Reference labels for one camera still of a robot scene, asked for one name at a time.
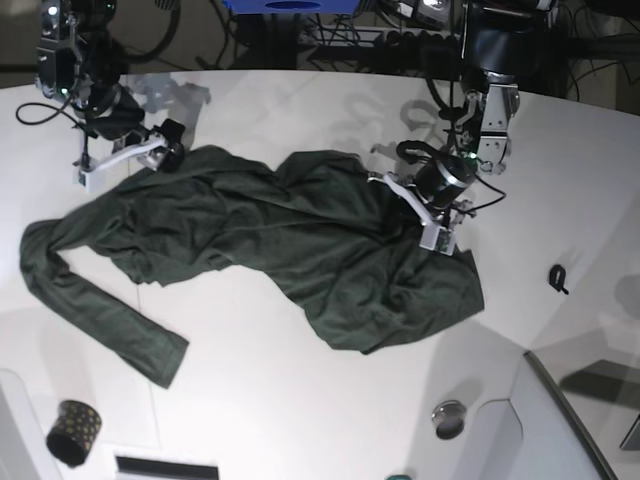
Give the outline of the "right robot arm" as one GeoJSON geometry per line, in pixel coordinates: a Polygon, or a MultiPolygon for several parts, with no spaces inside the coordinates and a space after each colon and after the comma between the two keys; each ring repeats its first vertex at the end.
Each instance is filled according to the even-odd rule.
{"type": "Polygon", "coordinates": [[[145,111],[120,83],[129,67],[148,63],[172,42],[181,19],[179,1],[157,1],[169,13],[159,43],[142,54],[127,53],[109,33],[115,1],[43,1],[41,38],[37,48],[36,86],[61,105],[37,126],[73,110],[70,119],[83,132],[80,158],[74,163],[79,182],[113,165],[134,159],[153,171],[171,172],[184,160],[185,126],[171,119],[147,128],[145,111]]]}

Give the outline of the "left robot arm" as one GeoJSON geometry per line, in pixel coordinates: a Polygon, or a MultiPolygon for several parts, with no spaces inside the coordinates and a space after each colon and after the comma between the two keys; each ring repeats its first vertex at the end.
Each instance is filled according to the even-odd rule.
{"type": "MultiPolygon", "coordinates": [[[[403,141],[396,152],[407,164],[421,163],[413,176],[375,174],[413,209],[423,232],[420,246],[445,255],[456,243],[454,226],[476,207],[460,196],[482,172],[499,174],[509,145],[510,120],[519,108],[519,79],[532,76],[544,61],[551,5],[541,1],[466,1],[462,26],[441,36],[422,31],[381,34],[373,46],[323,46],[323,60],[354,61],[364,67],[414,69],[423,75],[441,118],[449,122],[448,145],[403,141]]],[[[186,128],[172,119],[147,129],[145,113],[116,82],[92,86],[88,102],[75,110],[87,137],[114,142],[113,153],[76,162],[80,185],[91,188],[99,174],[135,159],[152,171],[172,171],[185,154],[186,128]]]]}

